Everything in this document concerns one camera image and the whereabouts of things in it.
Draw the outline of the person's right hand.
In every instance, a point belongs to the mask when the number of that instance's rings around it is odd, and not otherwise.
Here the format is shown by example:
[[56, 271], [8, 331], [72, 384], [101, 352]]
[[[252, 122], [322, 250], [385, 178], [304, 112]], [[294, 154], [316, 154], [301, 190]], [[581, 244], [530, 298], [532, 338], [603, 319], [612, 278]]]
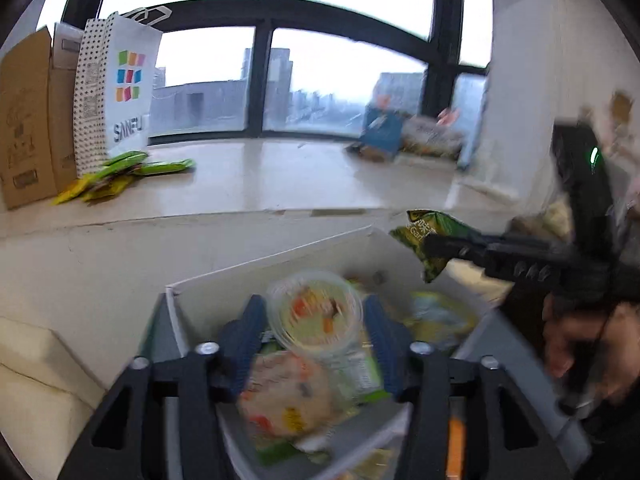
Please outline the person's right hand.
[[544, 362], [549, 374], [562, 378], [574, 364], [570, 346], [600, 339], [605, 367], [597, 392], [601, 398], [622, 400], [639, 377], [639, 307], [622, 302], [607, 318], [602, 315], [553, 312], [554, 298], [544, 298]]

